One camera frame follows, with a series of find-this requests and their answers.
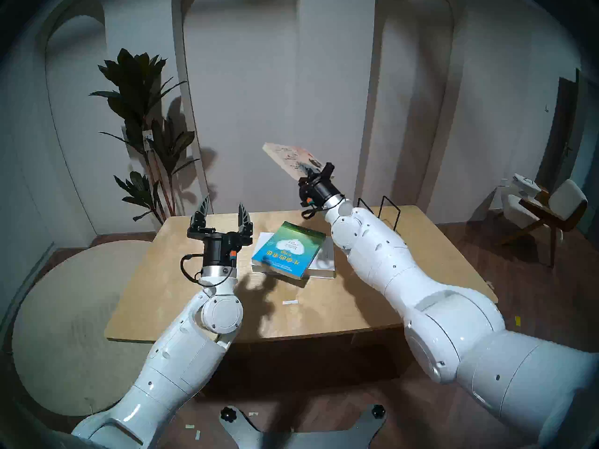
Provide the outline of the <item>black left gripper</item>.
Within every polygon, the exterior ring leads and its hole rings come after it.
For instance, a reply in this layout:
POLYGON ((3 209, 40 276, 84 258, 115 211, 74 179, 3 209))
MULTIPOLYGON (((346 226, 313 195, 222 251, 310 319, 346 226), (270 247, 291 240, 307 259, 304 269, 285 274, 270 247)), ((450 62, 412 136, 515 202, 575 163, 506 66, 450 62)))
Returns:
POLYGON ((206 217, 210 197, 206 196, 190 219, 187 237, 204 243, 203 253, 188 254, 187 259, 202 257, 203 266, 236 266, 237 254, 243 247, 253 243, 253 223, 243 205, 238 206, 238 231, 220 233, 214 228, 206 228, 206 217))

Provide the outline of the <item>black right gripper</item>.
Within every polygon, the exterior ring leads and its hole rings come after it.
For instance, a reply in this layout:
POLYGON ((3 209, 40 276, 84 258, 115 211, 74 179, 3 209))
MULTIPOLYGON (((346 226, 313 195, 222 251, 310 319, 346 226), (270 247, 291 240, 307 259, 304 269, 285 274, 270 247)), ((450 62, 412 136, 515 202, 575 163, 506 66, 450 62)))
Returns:
POLYGON ((299 168, 302 176, 299 178, 299 198, 301 206, 323 207, 326 202, 337 195, 340 191, 332 183, 334 165, 326 162, 321 171, 321 176, 316 176, 313 168, 299 168))

